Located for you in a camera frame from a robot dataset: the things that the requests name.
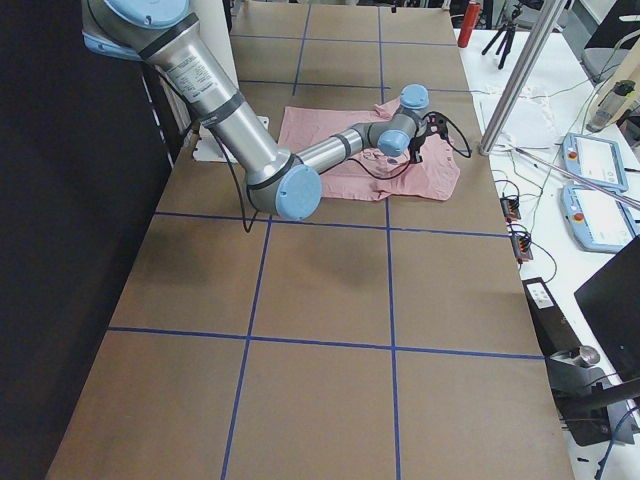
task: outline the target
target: light blue joint cap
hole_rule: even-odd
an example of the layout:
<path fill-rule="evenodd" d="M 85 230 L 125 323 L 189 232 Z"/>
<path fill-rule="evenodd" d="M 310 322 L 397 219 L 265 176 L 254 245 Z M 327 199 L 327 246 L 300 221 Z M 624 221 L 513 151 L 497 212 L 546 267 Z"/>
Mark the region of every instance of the light blue joint cap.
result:
<path fill-rule="evenodd" d="M 429 92 L 418 84 L 412 83 L 402 89 L 400 105 L 411 110 L 421 110 L 429 106 Z"/>
<path fill-rule="evenodd" d="M 132 48 L 121 47 L 115 43 L 109 42 L 102 38 L 94 37 L 88 33 L 82 32 L 84 36 L 84 46 L 93 53 L 105 55 L 107 57 L 119 58 L 121 60 L 133 60 L 141 62 L 142 59 Z"/>
<path fill-rule="evenodd" d="M 286 220 L 304 220 L 316 211 L 322 196 L 322 181 L 313 168 L 296 165 L 278 185 L 276 210 Z"/>
<path fill-rule="evenodd" d="M 173 27 L 189 9 L 189 0 L 104 0 L 104 3 L 123 20 L 148 29 Z"/>
<path fill-rule="evenodd" d="M 378 139 L 378 148 L 385 155 L 399 157 L 409 146 L 409 135 L 402 130 L 387 130 Z"/>

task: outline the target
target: white table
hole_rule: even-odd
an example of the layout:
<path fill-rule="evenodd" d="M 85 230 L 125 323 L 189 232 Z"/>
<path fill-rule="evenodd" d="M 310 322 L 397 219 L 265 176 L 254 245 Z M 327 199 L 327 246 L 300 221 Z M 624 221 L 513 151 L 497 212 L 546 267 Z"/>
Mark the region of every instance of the white table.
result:
<path fill-rule="evenodd" d="M 481 55 L 483 48 L 489 43 L 494 31 L 475 30 L 471 36 L 469 46 L 461 49 L 460 53 L 465 67 L 470 90 L 474 95 L 476 114 L 481 127 L 484 125 L 480 112 L 480 101 L 486 94 L 480 92 L 495 92 L 503 88 L 511 74 L 511 70 L 522 51 L 527 39 L 527 32 L 517 32 L 513 42 L 511 54 L 507 58 L 503 70 L 498 70 L 499 57 L 494 55 L 498 42 L 494 44 L 486 56 Z M 552 34 L 549 38 L 538 62 L 527 81 L 527 87 L 544 91 L 551 95 L 560 90 L 574 87 L 580 82 L 583 84 L 564 93 L 559 93 L 549 98 L 549 104 L 553 113 L 554 123 L 559 134 L 564 135 L 568 131 L 581 133 L 582 117 L 575 122 L 581 107 L 587 102 L 593 92 L 591 83 L 586 81 L 587 76 L 580 67 L 571 49 L 561 34 Z M 625 167 L 640 168 L 640 163 L 626 144 L 617 127 L 611 126 L 603 130 L 598 136 L 615 140 L 620 146 Z M 547 161 L 554 158 L 555 149 L 537 152 Z M 531 179 L 538 185 L 544 182 L 547 176 L 547 168 L 540 165 L 536 168 L 533 164 L 513 154 L 515 166 L 520 175 Z M 539 190 L 514 174 L 513 163 L 507 154 L 492 154 L 491 166 L 494 169 L 494 177 L 506 178 L 520 188 L 521 193 L 538 194 Z M 640 175 L 629 174 L 630 189 L 627 195 L 633 198 L 640 197 Z M 602 348 L 593 336 L 591 329 L 580 311 L 573 293 L 598 269 L 600 269 L 613 255 L 590 253 L 579 249 L 576 241 L 569 231 L 568 225 L 560 209 L 559 193 L 563 185 L 569 181 L 555 172 L 551 174 L 544 188 L 538 212 L 536 215 L 533 240 L 550 251 L 558 263 L 558 272 L 553 281 L 548 284 L 549 290 L 555 297 L 567 320 L 576 332 L 576 335 L 585 345 L 595 346 L 601 353 L 603 360 L 599 366 L 606 374 L 613 373 L 614 369 L 602 352 Z M 499 192 L 504 183 L 496 184 Z M 533 210 L 536 203 L 534 197 L 521 199 L 520 211 L 522 223 L 528 229 L 533 224 Z M 640 212 L 633 211 L 635 218 L 640 218 Z M 521 269 L 523 279 L 542 277 L 547 279 L 553 272 L 551 260 L 535 246 L 533 247 L 534 260 L 525 263 Z M 619 383 L 617 376 L 610 377 L 612 383 Z M 597 462 L 602 458 L 606 450 L 606 444 L 601 443 L 590 447 L 579 447 L 575 444 L 570 434 L 566 434 L 567 447 L 571 458 L 574 474 L 577 480 L 591 480 L 598 468 Z M 604 479 L 637 480 L 640 478 L 640 438 L 636 436 L 636 445 L 616 445 L 607 462 Z M 578 462 L 577 458 L 586 458 L 588 463 Z"/>

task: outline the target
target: metal pole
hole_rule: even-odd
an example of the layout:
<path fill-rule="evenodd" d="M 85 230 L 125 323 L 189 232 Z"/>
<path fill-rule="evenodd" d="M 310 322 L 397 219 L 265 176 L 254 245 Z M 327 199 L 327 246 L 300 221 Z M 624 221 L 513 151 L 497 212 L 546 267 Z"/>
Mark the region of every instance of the metal pole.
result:
<path fill-rule="evenodd" d="M 625 197 L 624 195 L 618 195 L 617 193 L 614 193 L 613 190 L 607 190 L 606 188 L 601 187 L 600 185 L 593 183 L 588 178 L 583 178 L 583 177 L 581 177 L 579 175 L 576 175 L 575 173 L 571 173 L 570 171 L 565 170 L 564 168 L 558 167 L 557 165 L 554 165 L 553 163 L 546 162 L 546 161 L 542 160 L 540 157 L 538 157 L 537 155 L 534 155 L 533 153 L 529 153 L 526 150 L 522 150 L 519 147 L 514 147 L 514 150 L 516 152 L 518 152 L 520 155 L 528 158 L 529 160 L 541 163 L 541 164 L 551 168 L 552 170 L 555 170 L 556 172 L 562 173 L 563 175 L 571 178 L 572 180 L 576 181 L 580 185 L 584 185 L 585 187 L 589 187 L 589 188 L 591 188 L 593 190 L 597 190 L 600 193 L 604 193 L 605 195 L 610 196 L 616 202 L 620 202 L 620 203 L 623 203 L 624 205 L 627 205 L 628 207 L 635 208 L 636 210 L 640 210 L 640 202 L 638 200 L 634 200 L 633 198 Z"/>
<path fill-rule="evenodd" d="M 504 127 L 507 118 L 509 118 L 516 101 L 518 101 L 522 87 L 524 87 L 527 78 L 529 78 L 529 74 L 533 70 L 547 38 L 553 31 L 565 3 L 565 0 L 547 0 L 544 2 L 538 21 L 529 34 L 527 43 L 522 49 L 513 73 L 504 87 L 502 97 L 500 97 L 496 110 L 491 120 L 489 120 L 489 125 L 487 125 L 484 136 L 480 141 L 481 155 L 489 155 L 495 145 L 498 135 L 500 135 L 502 127 Z"/>

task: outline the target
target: brown table surface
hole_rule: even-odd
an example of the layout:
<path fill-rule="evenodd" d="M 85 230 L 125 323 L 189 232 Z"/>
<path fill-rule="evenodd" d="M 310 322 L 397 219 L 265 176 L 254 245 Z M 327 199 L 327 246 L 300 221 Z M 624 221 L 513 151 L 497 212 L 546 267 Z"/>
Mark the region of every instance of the brown table surface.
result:
<path fill-rule="evenodd" d="M 240 88 L 366 109 L 430 90 L 480 132 L 448 14 L 243 5 Z M 572 478 L 487 158 L 446 202 L 323 200 L 243 232 L 225 166 L 181 154 L 51 479 Z"/>

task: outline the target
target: pink t-shirt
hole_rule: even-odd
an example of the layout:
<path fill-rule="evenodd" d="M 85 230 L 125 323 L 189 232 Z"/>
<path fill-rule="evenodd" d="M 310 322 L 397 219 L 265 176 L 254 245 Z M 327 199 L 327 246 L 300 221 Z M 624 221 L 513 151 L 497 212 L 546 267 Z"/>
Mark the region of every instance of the pink t-shirt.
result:
<path fill-rule="evenodd" d="M 292 152 L 299 152 L 356 123 L 389 120 L 398 106 L 399 100 L 395 99 L 376 105 L 374 111 L 286 107 L 278 143 Z M 388 157 L 377 148 L 352 155 L 380 177 L 392 176 L 404 168 L 407 170 L 392 180 L 378 180 L 355 162 L 344 162 L 322 174 L 322 196 L 375 201 L 389 195 L 415 195 L 447 200 L 460 176 L 460 169 L 453 160 L 453 149 L 438 135 L 431 135 L 420 153 L 424 161 L 408 167 L 405 165 L 409 161 L 407 151 L 397 158 Z"/>

